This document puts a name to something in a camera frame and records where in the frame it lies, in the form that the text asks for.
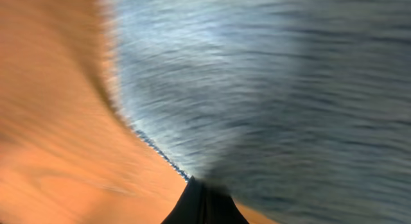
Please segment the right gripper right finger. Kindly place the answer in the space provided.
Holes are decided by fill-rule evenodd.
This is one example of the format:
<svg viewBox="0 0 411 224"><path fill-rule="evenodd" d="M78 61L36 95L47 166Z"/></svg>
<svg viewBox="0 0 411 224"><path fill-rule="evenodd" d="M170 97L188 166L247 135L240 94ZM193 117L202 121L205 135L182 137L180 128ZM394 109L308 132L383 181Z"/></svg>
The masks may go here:
<svg viewBox="0 0 411 224"><path fill-rule="evenodd" d="M249 224L238 210L233 199L216 188L203 184L205 224Z"/></svg>

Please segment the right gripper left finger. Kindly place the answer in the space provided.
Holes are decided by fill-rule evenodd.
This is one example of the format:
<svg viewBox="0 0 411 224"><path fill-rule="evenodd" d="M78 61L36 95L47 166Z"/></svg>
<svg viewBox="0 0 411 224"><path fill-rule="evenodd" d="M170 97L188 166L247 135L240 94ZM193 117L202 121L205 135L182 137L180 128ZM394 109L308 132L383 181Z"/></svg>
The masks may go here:
<svg viewBox="0 0 411 224"><path fill-rule="evenodd" d="M179 200L161 224L203 223L203 185L191 177Z"/></svg>

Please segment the blue microfiber cloth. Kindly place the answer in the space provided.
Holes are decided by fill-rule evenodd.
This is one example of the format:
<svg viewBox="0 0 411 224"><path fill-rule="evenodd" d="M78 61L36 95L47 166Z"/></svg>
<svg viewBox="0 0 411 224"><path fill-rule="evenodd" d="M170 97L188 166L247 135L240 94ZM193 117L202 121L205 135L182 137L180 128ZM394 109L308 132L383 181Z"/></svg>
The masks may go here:
<svg viewBox="0 0 411 224"><path fill-rule="evenodd" d="M279 223L410 223L410 0L105 0L116 105Z"/></svg>

